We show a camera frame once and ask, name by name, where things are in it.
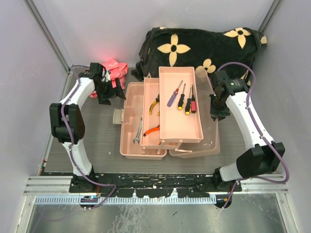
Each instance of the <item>screwdriver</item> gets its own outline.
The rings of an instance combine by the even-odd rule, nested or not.
[[[193,94],[193,85],[192,85],[192,98],[191,98],[191,112],[196,113],[196,103],[195,103],[195,98]]]
[[[187,104],[185,107],[185,114],[190,115],[190,110],[191,110],[191,87],[190,87],[190,92],[189,92],[189,98],[187,99]]]
[[[183,93],[181,93],[181,95],[180,95],[180,99],[179,99],[179,102],[178,102],[178,110],[182,110],[183,107],[184,107],[185,87],[186,87],[186,84],[184,84]]]
[[[173,104],[177,94],[178,94],[178,91],[179,91],[179,88],[180,88],[180,85],[183,83],[183,80],[180,82],[180,84],[178,85],[177,89],[173,92],[169,102],[167,103],[167,106],[168,107],[171,107],[171,105]]]

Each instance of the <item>pillow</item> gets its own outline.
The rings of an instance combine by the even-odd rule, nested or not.
[[[153,28],[139,51],[140,61],[132,71],[140,81],[159,77],[159,67],[194,67],[196,74],[215,72],[227,62],[251,67],[256,52],[267,45],[267,38],[249,28],[215,33],[199,29]],[[224,68],[229,78],[248,82],[248,70],[241,66]]]

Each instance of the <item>pink toolbox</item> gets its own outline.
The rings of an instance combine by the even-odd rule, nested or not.
[[[143,83],[130,83],[124,109],[116,109],[113,123],[121,124],[120,153],[128,159],[162,159],[167,150],[171,156],[192,158],[220,152],[218,121],[210,117],[210,97],[213,93],[208,77],[199,79],[193,67],[160,67],[160,78],[145,78]],[[167,102],[183,80],[171,107]],[[184,108],[177,109],[185,87]],[[185,106],[193,85],[197,112],[186,115]],[[152,111],[151,105],[159,97]],[[134,143],[142,118],[139,143]]]

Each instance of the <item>pink cloth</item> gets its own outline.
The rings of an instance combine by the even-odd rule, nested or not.
[[[125,75],[127,74],[128,65],[127,63],[118,63],[115,59],[111,59],[108,62],[102,63],[106,67],[107,71],[110,70],[110,79],[112,87],[116,88],[116,78],[120,79],[121,88],[125,89]],[[92,98],[97,98],[96,91],[93,91],[90,95]]]

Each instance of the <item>wrench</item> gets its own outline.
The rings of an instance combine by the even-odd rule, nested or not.
[[[139,135],[140,135],[140,132],[141,132],[141,127],[142,127],[142,118],[140,118],[140,124],[139,124],[139,127],[138,127],[138,130],[137,130],[137,134],[136,134],[136,138],[133,139],[133,143],[135,144],[136,142],[139,143]]]

